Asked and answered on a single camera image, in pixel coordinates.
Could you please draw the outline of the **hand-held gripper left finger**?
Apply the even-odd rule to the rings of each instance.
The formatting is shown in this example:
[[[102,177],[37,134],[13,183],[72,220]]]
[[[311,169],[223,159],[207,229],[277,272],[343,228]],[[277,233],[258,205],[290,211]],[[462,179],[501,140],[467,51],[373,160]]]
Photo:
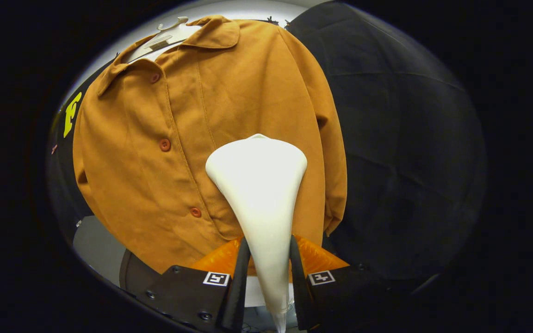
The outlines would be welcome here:
[[[143,304],[178,333],[239,333],[250,250],[245,238],[219,248],[197,268],[174,265],[143,291]]]

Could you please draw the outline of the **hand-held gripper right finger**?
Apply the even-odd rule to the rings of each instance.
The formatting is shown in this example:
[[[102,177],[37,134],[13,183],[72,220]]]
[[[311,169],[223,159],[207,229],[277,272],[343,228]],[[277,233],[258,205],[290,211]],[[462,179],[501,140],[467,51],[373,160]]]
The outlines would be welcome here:
[[[298,327],[308,332],[387,332],[408,288],[355,267],[303,237],[290,242]]]

